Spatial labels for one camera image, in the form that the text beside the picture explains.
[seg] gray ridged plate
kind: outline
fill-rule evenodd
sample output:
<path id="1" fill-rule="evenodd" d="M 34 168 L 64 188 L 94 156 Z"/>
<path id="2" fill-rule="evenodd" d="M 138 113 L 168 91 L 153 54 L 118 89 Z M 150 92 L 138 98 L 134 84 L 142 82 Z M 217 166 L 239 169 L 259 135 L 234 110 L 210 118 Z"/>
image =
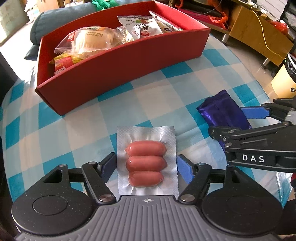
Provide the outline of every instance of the gray ridged plate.
<path id="1" fill-rule="evenodd" d="M 273 234 L 234 237 L 212 228 L 192 205 L 172 196 L 122 196 L 100 206 L 92 219 L 72 233 L 41 237 L 21 233 L 17 241 L 276 241 Z"/>

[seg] green cloth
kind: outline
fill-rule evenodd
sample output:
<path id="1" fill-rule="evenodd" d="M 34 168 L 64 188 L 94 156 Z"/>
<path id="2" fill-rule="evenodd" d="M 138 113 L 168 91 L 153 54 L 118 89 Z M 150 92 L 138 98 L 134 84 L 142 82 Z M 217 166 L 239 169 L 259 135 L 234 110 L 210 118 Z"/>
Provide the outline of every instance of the green cloth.
<path id="1" fill-rule="evenodd" d="M 97 11 L 104 10 L 106 8 L 116 7 L 119 6 L 117 2 L 114 0 L 93 0 L 92 3 L 96 6 Z"/>

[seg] yellow cable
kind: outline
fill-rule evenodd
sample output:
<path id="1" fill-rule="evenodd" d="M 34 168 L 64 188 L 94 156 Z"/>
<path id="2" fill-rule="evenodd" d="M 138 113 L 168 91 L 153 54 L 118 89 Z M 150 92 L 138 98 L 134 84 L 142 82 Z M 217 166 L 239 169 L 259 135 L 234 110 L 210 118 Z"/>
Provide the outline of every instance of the yellow cable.
<path id="1" fill-rule="evenodd" d="M 266 43 L 266 40 L 265 40 L 265 36 L 264 36 L 264 30 L 263 30 L 263 26 L 262 26 L 262 23 L 261 23 L 261 21 L 260 21 L 260 18 L 259 18 L 258 15 L 255 13 L 255 11 L 253 10 L 252 7 L 251 7 L 251 9 L 252 9 L 253 13 L 256 15 L 256 17 L 258 18 L 259 23 L 260 23 L 260 25 L 261 25 L 261 28 L 262 28 L 262 34 L 263 34 L 263 39 L 264 39 L 264 42 L 265 42 L 265 46 L 266 46 L 266 48 L 267 48 L 269 51 L 271 51 L 273 54 L 276 54 L 276 55 L 280 56 L 281 58 L 285 58 L 285 57 L 282 57 L 279 53 L 275 53 L 274 51 L 272 51 L 272 50 L 267 46 L 267 43 Z"/>

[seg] black trash bag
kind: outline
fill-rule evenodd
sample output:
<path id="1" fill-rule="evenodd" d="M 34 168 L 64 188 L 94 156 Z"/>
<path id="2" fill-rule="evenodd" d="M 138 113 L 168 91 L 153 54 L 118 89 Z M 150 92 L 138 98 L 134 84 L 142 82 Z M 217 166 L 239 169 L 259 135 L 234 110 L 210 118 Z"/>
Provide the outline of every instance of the black trash bag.
<path id="1" fill-rule="evenodd" d="M 289 76 L 296 83 L 296 58 L 289 53 L 286 57 L 284 65 Z"/>

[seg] red cardboard box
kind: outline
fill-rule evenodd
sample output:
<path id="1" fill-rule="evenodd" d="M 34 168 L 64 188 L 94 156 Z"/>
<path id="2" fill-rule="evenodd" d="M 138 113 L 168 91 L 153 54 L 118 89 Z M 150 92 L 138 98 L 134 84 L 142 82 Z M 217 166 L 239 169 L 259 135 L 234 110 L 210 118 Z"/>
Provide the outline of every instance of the red cardboard box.
<path id="1" fill-rule="evenodd" d="M 49 62 L 68 33 L 82 27 L 121 26 L 119 15 L 149 15 L 151 10 L 183 31 L 139 39 L 114 47 L 54 75 Z M 133 79 L 201 56 L 210 29 L 190 16 L 155 1 L 138 2 L 89 14 L 44 36 L 37 60 L 36 93 L 59 115 Z"/>

